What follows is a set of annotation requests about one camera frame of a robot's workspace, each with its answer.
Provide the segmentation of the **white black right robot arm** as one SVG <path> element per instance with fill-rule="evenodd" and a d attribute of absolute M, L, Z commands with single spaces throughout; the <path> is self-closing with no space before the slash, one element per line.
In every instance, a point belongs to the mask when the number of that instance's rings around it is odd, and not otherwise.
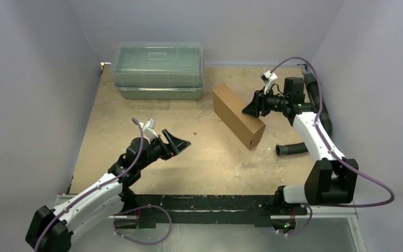
<path fill-rule="evenodd" d="M 261 75 L 265 85 L 255 91 L 252 101 L 243 113 L 254 118 L 264 117 L 269 112 L 281 112 L 298 133 L 310 156 L 315 160 L 310 174 L 303 185 L 280 186 L 275 194 L 273 206 L 281 214 L 287 213 L 295 204 L 337 205 L 353 200 L 357 174 L 346 168 L 345 161 L 358 169 L 355 159 L 347 159 L 332 143 L 329 135 L 317 118 L 318 109 L 305 102 L 304 80 L 288 77 L 284 81 L 284 92 L 275 94 L 272 87 L 277 76 L 265 72 Z"/>

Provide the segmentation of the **brown cardboard box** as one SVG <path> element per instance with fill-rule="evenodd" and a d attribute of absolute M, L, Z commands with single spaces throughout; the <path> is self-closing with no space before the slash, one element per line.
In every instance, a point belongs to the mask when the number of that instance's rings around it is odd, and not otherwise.
<path fill-rule="evenodd" d="M 215 114 L 247 149 L 252 150 L 260 143 L 266 124 L 242 113 L 245 102 L 225 83 L 213 89 L 213 107 Z"/>

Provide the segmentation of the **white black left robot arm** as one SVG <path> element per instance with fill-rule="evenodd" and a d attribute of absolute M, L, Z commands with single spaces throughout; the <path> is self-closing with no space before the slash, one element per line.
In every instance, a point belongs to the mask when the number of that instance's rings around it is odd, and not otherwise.
<path fill-rule="evenodd" d="M 71 245 L 102 220 L 111 215 L 141 212 L 130 186 L 141 170 L 157 161 L 168 160 L 183 152 L 191 143 L 162 130 L 151 140 L 143 136 L 132 140 L 108 172 L 94 184 L 68 201 L 54 207 L 36 210 L 25 241 L 34 251 L 69 251 Z"/>

